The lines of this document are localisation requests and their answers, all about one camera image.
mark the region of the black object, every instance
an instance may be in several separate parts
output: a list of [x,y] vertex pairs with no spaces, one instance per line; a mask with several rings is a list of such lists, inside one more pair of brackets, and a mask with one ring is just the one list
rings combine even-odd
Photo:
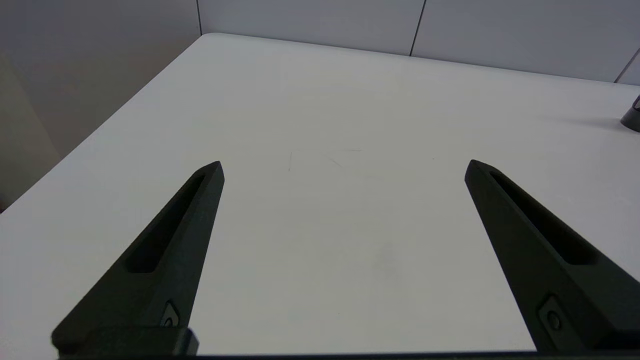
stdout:
[[225,178],[196,171],[53,330],[60,357],[195,354],[191,316]]
[[640,133],[640,96],[638,96],[620,122],[629,129]]
[[[465,181],[539,352],[210,360],[640,359],[640,284],[497,169]],[[186,327],[224,178],[196,172],[54,330],[61,357],[191,359]]]
[[465,176],[538,351],[640,349],[640,284],[502,172]]

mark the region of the wall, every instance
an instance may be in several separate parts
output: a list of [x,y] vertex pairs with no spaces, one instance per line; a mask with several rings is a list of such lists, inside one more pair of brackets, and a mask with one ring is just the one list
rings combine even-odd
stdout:
[[637,0],[200,0],[202,31],[637,83]]
[[195,0],[0,6],[0,49],[63,157],[199,36]]
[[0,1],[0,208],[199,36],[196,0]]
[[0,55],[0,209],[60,161],[8,59]]

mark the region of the white table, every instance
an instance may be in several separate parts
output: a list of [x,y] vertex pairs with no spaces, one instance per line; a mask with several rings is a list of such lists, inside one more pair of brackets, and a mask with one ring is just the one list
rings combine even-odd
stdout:
[[0,215],[0,356],[53,358],[53,328],[214,160],[199,353],[533,349],[466,166],[640,278],[640,134],[618,122],[639,92],[205,35]]

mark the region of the scratch mark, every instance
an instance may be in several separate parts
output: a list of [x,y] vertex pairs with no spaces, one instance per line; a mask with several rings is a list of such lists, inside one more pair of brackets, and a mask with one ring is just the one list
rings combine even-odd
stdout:
[[342,165],[340,165],[338,163],[338,161],[335,161],[334,159],[331,159],[327,154],[323,154],[325,156],[325,158],[331,160],[334,164],[338,165],[340,168],[344,168]]

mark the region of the screw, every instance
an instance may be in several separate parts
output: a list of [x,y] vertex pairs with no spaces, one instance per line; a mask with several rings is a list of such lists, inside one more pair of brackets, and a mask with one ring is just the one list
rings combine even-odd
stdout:
[[555,311],[549,311],[547,313],[547,322],[551,329],[560,330],[562,329],[562,322],[560,321],[560,316]]

